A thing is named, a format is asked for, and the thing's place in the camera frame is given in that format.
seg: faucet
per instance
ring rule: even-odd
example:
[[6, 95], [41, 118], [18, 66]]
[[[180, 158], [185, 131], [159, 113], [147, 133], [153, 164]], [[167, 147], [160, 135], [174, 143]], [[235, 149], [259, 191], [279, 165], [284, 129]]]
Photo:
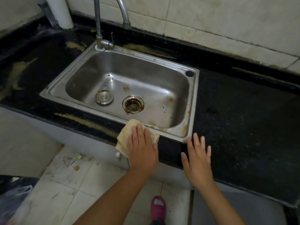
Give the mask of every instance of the faucet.
[[[130, 24], [128, 12], [125, 8], [123, 0], [117, 0], [117, 2], [121, 9], [124, 28], [130, 29], [131, 24]], [[101, 25], [100, 25], [100, 1], [99, 0], [94, 0], [94, 7], [95, 7], [96, 32], [97, 32], [97, 35], [96, 35], [97, 45], [95, 46], [95, 48], [97, 51], [104, 51], [105, 48], [107, 48], [107, 47], [113, 47], [113, 43], [108, 40], [102, 39]]]

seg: sink rim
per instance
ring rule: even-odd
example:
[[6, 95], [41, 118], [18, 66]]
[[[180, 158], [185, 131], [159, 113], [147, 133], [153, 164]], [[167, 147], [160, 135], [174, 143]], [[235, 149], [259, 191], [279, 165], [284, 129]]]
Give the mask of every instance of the sink rim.
[[[69, 81], [69, 79], [77, 72], [77, 70], [94, 54], [98, 53], [94, 46], [96, 45], [96, 42], [94, 42], [92, 45], [90, 45], [80, 56], [78, 56], [65, 70], [63, 70], [41, 93], [40, 96], [49, 100], [52, 100], [54, 102], [61, 103], [66, 106], [71, 106], [73, 108], [82, 110], [84, 112], [88, 112], [103, 118], [107, 118], [112, 121], [116, 121], [119, 123], [126, 124], [130, 118], [124, 118], [124, 117], [118, 117], [111, 113], [106, 113], [100, 110], [97, 110], [95, 107], [83, 103], [79, 100], [73, 99], [66, 93], [65, 85]], [[198, 80], [199, 80], [199, 74], [200, 71], [195, 68], [191, 68], [185, 65], [181, 65], [169, 60], [165, 60], [156, 56], [151, 56], [145, 53], [140, 53], [137, 51], [125, 49], [123, 47], [114, 46], [114, 48], [108, 49], [104, 52], [116, 52], [122, 55], [128, 55], [132, 56], [134, 58], [146, 60], [153, 62], [155, 64], [163, 65], [167, 68], [174, 67], [181, 69], [182, 71], [188, 71], [193, 70], [195, 72], [195, 75], [193, 76], [193, 80], [189, 80], [190, 84], [193, 82], [192, 85], [189, 86], [189, 93], [188, 93], [188, 101], [187, 101], [187, 108], [186, 110], [189, 111], [187, 114], [185, 114], [182, 122], [174, 127], [171, 128], [161, 128], [158, 126], [150, 125], [148, 123], [143, 124], [147, 126], [148, 128], [151, 128], [152, 132], [156, 132], [161, 136], [164, 136], [166, 138], [170, 138], [172, 140], [176, 140], [179, 142], [186, 142], [186, 138], [192, 135], [193, 131], [193, 122], [194, 122], [194, 116], [195, 116], [195, 108], [196, 108], [196, 100], [197, 100], [197, 91], [198, 91]], [[51, 94], [51, 91], [58, 87], [58, 86], [64, 86], [64, 89], [58, 92], [60, 95], [53, 95]], [[184, 136], [179, 136], [178, 132], [179, 129], [181, 131], [186, 130], [186, 134]]]

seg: sink drain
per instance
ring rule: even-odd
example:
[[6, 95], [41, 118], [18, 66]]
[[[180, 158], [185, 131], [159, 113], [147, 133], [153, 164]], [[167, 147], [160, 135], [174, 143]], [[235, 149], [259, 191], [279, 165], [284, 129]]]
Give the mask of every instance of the sink drain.
[[130, 95], [123, 100], [122, 107], [127, 114], [135, 114], [144, 109], [144, 101], [136, 95]]

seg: drain strainer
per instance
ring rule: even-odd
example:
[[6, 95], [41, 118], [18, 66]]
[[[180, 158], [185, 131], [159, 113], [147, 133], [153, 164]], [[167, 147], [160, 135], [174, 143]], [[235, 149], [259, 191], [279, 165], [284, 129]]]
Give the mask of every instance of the drain strainer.
[[127, 114], [135, 114], [144, 109], [144, 101], [136, 95], [130, 95], [123, 100], [122, 107]]
[[95, 95], [95, 100], [101, 105], [109, 104], [113, 101], [113, 94], [108, 90], [102, 90]]

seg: hand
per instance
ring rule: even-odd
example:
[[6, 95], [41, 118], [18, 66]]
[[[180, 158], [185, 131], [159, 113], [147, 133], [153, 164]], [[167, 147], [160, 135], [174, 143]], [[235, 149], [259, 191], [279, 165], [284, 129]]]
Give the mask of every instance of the hand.
[[207, 153], [205, 152], [204, 136], [201, 136], [201, 142], [199, 142], [197, 133], [194, 133], [193, 137], [194, 146], [191, 138], [187, 139], [187, 151], [190, 162], [184, 152], [181, 153], [181, 160], [183, 170], [185, 171], [188, 179], [201, 192], [203, 189], [210, 188], [212, 185], [215, 185], [212, 177], [212, 169], [210, 167], [212, 149], [208, 146]]
[[150, 131], [141, 125], [132, 128], [132, 135], [128, 139], [130, 169], [141, 171], [147, 178], [154, 172], [158, 164], [157, 144], [152, 144]]

